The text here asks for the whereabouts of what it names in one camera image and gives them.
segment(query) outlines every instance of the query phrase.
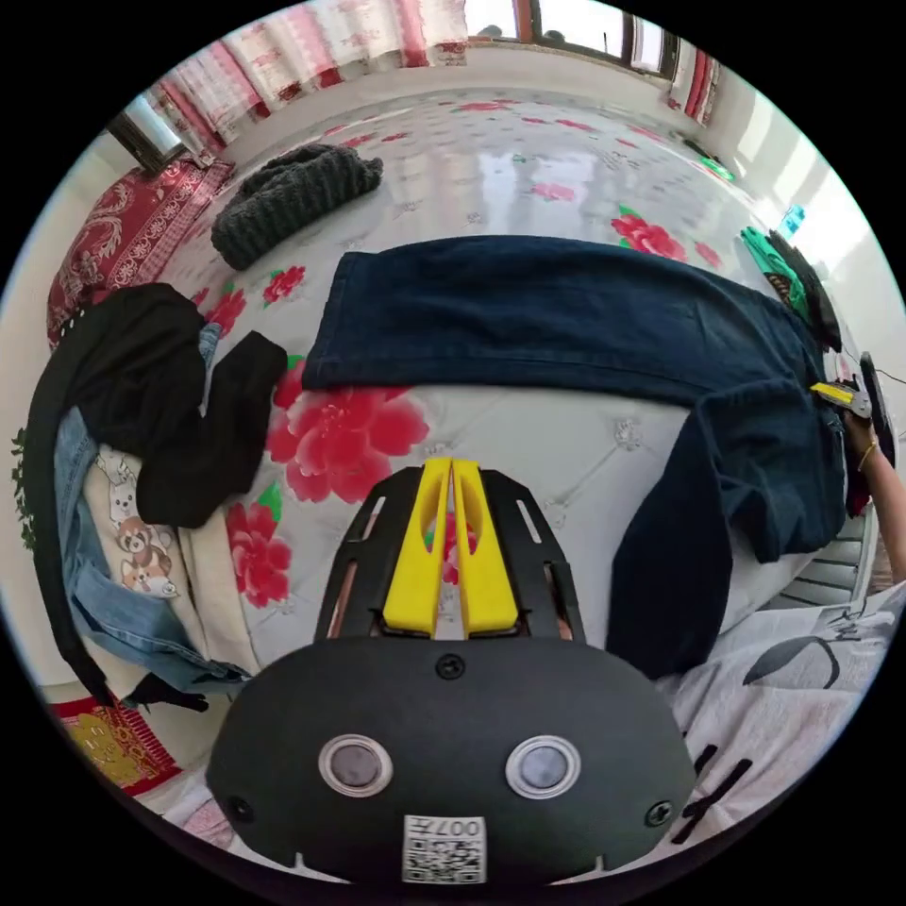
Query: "window frame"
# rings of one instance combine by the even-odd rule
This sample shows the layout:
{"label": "window frame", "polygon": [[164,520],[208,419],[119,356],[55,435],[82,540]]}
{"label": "window frame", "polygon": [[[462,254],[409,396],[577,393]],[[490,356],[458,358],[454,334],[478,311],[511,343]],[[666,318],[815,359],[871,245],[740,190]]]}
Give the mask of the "window frame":
{"label": "window frame", "polygon": [[516,23],[515,38],[491,38],[487,35],[469,35],[469,42],[477,45],[492,44],[529,44],[546,47],[551,50],[562,50],[581,57],[610,63],[620,69],[628,70],[640,76],[654,76],[673,81],[677,71],[677,55],[680,40],[672,32],[662,28],[663,47],[661,62],[657,70],[632,65],[632,48],[635,44],[635,26],[637,17],[630,12],[623,12],[623,46],[619,56],[571,42],[556,42],[546,38],[543,32],[543,18],[540,0],[512,0],[512,12]]}

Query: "window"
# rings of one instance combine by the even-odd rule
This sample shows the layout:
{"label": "window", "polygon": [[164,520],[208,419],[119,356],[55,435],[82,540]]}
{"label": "window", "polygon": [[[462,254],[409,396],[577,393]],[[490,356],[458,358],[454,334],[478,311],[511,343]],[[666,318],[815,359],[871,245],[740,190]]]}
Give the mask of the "window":
{"label": "window", "polygon": [[477,42],[560,47],[665,78],[676,71],[676,35],[598,0],[465,0],[465,22]]}
{"label": "window", "polygon": [[141,95],[122,113],[118,113],[108,123],[107,129],[151,176],[159,173],[185,150],[166,120],[155,113]]}

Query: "red pillow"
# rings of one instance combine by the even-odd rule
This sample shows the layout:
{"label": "red pillow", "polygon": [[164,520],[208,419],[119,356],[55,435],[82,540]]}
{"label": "red pillow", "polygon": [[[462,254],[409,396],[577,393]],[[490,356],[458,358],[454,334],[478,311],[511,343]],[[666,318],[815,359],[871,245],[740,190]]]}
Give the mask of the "red pillow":
{"label": "red pillow", "polygon": [[153,283],[195,219],[227,180],[231,163],[201,170],[176,160],[159,176],[130,170],[95,203],[54,277],[47,299],[47,339],[79,305],[97,305],[113,290]]}

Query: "red rug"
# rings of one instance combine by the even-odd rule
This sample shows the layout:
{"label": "red rug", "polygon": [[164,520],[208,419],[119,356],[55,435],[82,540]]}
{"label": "red rug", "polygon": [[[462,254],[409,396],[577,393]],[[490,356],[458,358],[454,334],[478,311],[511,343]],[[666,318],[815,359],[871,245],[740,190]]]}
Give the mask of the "red rug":
{"label": "red rug", "polygon": [[51,707],[94,766],[130,796],[153,790],[181,770],[131,708],[106,708],[90,696]]}

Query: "qr code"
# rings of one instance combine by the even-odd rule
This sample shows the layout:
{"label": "qr code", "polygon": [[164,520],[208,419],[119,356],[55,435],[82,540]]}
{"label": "qr code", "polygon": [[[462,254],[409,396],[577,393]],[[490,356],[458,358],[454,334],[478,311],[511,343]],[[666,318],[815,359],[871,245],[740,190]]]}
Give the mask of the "qr code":
{"label": "qr code", "polygon": [[481,884],[486,875],[483,818],[407,814],[403,830],[403,881]]}

